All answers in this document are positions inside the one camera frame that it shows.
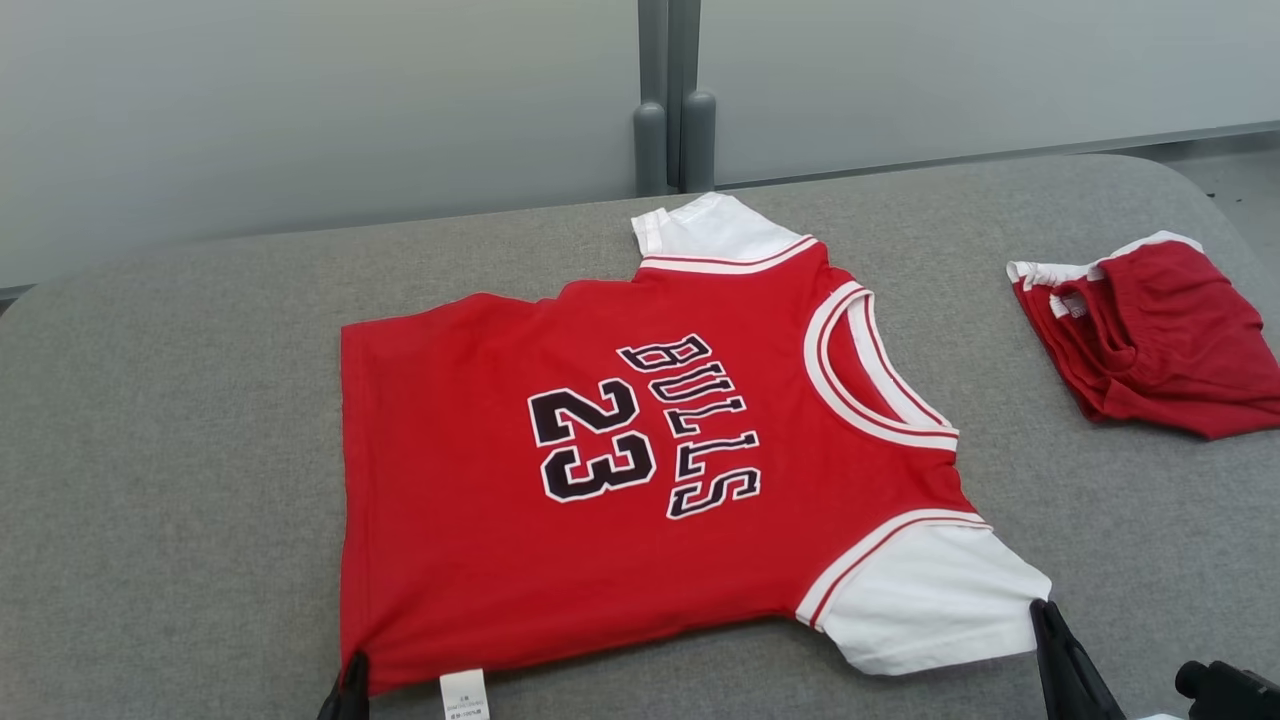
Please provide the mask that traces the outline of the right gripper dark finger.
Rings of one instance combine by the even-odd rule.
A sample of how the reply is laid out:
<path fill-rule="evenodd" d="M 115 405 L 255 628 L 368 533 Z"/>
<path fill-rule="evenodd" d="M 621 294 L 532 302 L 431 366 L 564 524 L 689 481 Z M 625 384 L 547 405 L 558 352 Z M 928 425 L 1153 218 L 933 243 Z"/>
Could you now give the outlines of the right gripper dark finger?
<path fill-rule="evenodd" d="M 1030 623 L 1047 720 L 1089 720 L 1089 697 L 1073 657 L 1076 642 L 1057 605 L 1033 600 Z"/>
<path fill-rule="evenodd" d="M 1126 720 L 1124 711 L 1103 682 L 1083 644 L 1075 637 L 1074 639 L 1076 644 L 1073 648 L 1073 657 L 1084 691 L 1089 697 L 1089 720 Z"/>

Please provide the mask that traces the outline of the red Bulls 23 jersey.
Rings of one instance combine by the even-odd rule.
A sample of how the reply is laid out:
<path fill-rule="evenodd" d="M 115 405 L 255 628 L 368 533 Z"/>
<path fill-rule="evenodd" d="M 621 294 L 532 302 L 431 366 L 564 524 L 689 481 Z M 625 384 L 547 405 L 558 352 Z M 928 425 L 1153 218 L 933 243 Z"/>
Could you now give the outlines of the red Bulls 23 jersey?
<path fill-rule="evenodd" d="M 1036 647 L 1051 582 L 824 243 L 708 193 L 627 281 L 340 331 L 340 656 L 371 694 L 791 618 L 902 675 Z"/>

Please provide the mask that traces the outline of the red shorts white side stripe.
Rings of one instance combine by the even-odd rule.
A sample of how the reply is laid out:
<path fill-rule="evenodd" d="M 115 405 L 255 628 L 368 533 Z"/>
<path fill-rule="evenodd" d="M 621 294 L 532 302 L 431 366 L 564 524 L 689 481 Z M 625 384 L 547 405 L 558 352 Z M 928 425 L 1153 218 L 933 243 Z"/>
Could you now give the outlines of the red shorts white side stripe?
<path fill-rule="evenodd" d="M 1181 234 L 1085 265 L 1011 261 L 1030 327 L 1087 419 L 1224 439 L 1280 429 L 1280 361 L 1265 323 Z"/>

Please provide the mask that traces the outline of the grey partition post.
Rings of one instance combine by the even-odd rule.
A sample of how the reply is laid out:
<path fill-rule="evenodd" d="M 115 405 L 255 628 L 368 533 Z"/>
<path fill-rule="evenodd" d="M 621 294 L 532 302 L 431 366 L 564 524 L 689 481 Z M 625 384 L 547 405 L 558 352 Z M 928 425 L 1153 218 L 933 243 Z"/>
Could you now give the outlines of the grey partition post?
<path fill-rule="evenodd" d="M 635 190 L 639 197 L 668 193 L 669 0 L 636 0 L 640 102 L 632 114 Z"/>
<path fill-rule="evenodd" d="M 666 0 L 666 142 L 668 186 L 716 187 L 717 100 L 699 83 L 701 0 Z"/>

